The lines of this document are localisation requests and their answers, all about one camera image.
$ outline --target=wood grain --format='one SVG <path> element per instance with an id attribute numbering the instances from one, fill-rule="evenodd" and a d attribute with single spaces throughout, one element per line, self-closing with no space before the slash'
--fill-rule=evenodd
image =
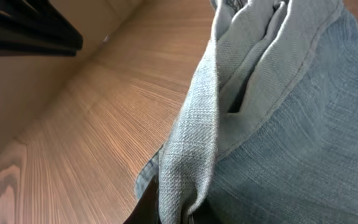
<path id="1" fill-rule="evenodd" d="M 358 5 L 347 1 L 358 16 Z M 0 156 L 0 224 L 122 223 L 209 39 L 208 1 L 148 1 Z"/>
<path id="2" fill-rule="evenodd" d="M 82 34 L 83 48 L 76 57 L 0 57 L 0 152 L 123 21 L 108 0 L 50 2 Z"/>

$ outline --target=pocket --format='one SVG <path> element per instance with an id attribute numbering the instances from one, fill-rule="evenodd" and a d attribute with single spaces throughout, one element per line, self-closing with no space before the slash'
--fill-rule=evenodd
<path id="1" fill-rule="evenodd" d="M 222 114 L 240 112 L 242 102 L 246 96 L 248 80 L 258 62 L 263 60 L 266 49 L 276 39 L 287 15 L 287 4 L 283 1 L 278 2 L 274 5 L 274 10 L 263 39 L 251 48 L 245 59 L 219 92 L 219 111 Z"/>
<path id="2" fill-rule="evenodd" d="M 234 1 L 240 0 L 212 0 L 211 4 L 215 9 L 214 21 L 212 24 L 212 38 L 219 41 L 221 37 L 229 30 L 234 15 L 240 10 L 242 4 L 237 7 L 230 6 L 227 1 L 235 4 Z"/>
<path id="3" fill-rule="evenodd" d="M 228 30 L 216 43 L 215 61 L 219 90 L 266 35 L 275 13 L 273 0 L 251 1 L 232 17 Z"/>

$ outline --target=blue jeans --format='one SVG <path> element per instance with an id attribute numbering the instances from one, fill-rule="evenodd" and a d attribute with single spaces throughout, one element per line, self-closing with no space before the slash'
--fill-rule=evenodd
<path id="1" fill-rule="evenodd" d="M 208 200 L 223 223 L 358 223 L 358 25 L 341 0 L 215 0 L 170 136 L 162 223 Z"/>

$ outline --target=beige wall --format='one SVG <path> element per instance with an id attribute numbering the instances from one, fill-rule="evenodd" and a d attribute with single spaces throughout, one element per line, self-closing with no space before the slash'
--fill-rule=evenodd
<path id="1" fill-rule="evenodd" d="M 104 38 L 140 4 L 139 0 L 51 0 L 84 37 L 83 50 L 68 57 L 0 57 L 0 150 L 39 114 Z"/>

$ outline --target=black object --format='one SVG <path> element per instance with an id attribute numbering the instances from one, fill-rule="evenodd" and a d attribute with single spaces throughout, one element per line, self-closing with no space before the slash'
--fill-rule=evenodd
<path id="1" fill-rule="evenodd" d="M 0 56 L 75 56 L 81 34 L 47 0 L 0 0 Z"/>
<path id="2" fill-rule="evenodd" d="M 189 217 L 188 224 L 221 224 L 208 201 Z M 148 184 L 142 198 L 124 224 L 161 224 L 158 215 L 158 177 L 154 176 Z"/>

